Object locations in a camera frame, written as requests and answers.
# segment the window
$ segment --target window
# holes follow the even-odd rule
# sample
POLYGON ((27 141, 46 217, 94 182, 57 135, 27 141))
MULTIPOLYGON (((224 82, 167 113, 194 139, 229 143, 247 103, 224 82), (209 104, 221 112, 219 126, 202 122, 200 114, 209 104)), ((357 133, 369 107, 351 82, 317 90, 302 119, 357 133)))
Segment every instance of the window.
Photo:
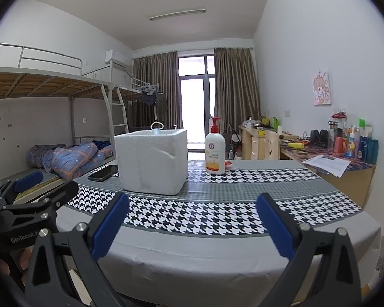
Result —
POLYGON ((188 149, 202 151, 215 112, 214 56, 179 58, 179 79, 188 149))

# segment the table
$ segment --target table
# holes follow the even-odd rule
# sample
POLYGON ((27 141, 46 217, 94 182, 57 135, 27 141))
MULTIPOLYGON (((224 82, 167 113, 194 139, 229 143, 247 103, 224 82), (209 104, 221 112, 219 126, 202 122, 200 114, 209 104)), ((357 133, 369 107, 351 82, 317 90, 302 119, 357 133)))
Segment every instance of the table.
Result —
MULTIPOLYGON (((301 163, 307 159, 315 156, 325 154, 333 157, 341 157, 342 154, 330 152, 327 149, 320 148, 314 145, 307 145, 302 150, 288 148, 287 146, 280 146, 281 159, 293 159, 301 163)), ((305 165, 310 168, 324 180, 338 188, 340 192, 346 194, 359 206, 365 207, 368 201, 369 188, 371 179, 373 178, 376 166, 367 164, 358 158, 345 158, 350 160, 351 163, 341 178, 338 178, 322 169, 305 165)))
MULTIPOLYGON (((120 189, 118 176, 99 183, 89 174, 76 179, 78 196, 58 210, 60 231, 88 222, 120 189)), ((235 161, 222 176, 207 175, 203 162, 193 161, 176 196, 129 192, 129 215, 99 265, 117 291, 140 300, 170 307, 258 306, 287 265, 256 214, 261 192, 316 229, 346 228, 361 285, 371 280, 379 224, 293 160, 235 161)))
MULTIPOLYGON (((265 149, 265 135, 259 135, 254 128, 239 126, 242 136, 242 159, 243 160, 263 160, 265 149)), ((284 139, 297 139, 297 135, 283 132, 284 139)))

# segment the bed ladder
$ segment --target bed ladder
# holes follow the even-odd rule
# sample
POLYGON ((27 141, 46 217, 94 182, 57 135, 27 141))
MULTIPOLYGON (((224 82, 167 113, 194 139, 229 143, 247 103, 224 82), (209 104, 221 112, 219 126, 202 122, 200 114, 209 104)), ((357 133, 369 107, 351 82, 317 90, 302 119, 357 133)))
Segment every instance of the bed ladder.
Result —
POLYGON ((118 87, 115 87, 113 83, 108 84, 108 95, 105 91, 105 87, 102 84, 101 85, 101 91, 102 95, 104 97, 105 105, 107 106, 107 113, 108 113, 108 121, 109 121, 109 129, 110 129, 110 142, 114 148, 114 159, 117 159, 116 151, 115 151, 115 128, 117 127, 125 127, 125 133, 128 133, 128 121, 126 119, 126 110, 124 101, 122 100, 121 92, 118 87), (120 100, 119 103, 113 103, 113 90, 116 88, 118 99, 120 100), (113 105, 118 105, 122 107, 122 115, 124 118, 123 124, 114 124, 113 122, 113 105))

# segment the metal screw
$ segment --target metal screw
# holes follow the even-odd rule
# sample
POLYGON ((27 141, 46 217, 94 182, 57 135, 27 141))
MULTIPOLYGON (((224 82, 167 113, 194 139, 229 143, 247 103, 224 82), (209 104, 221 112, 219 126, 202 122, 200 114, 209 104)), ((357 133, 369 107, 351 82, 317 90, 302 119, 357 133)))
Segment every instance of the metal screw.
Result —
POLYGON ((347 235, 347 230, 344 227, 339 227, 337 233, 342 237, 345 237, 347 235))
POLYGON ((48 234, 48 229, 44 228, 44 229, 40 229, 40 237, 45 237, 46 235, 48 234))
POLYGON ((310 229, 310 225, 307 223, 300 223, 298 226, 302 231, 308 231, 310 229))
POLYGON ((86 223, 78 223, 77 226, 75 227, 75 229, 80 232, 84 231, 86 228, 87 228, 86 223))

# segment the white bottle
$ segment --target white bottle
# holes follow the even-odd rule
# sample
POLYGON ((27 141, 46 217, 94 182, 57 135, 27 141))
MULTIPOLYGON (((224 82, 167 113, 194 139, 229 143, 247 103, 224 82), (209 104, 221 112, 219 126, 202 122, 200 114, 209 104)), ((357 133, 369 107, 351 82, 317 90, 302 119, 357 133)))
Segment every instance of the white bottle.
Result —
POLYGON ((225 173, 225 139, 219 134, 216 120, 213 117, 213 126, 210 133, 205 137, 205 168, 210 174, 225 173))

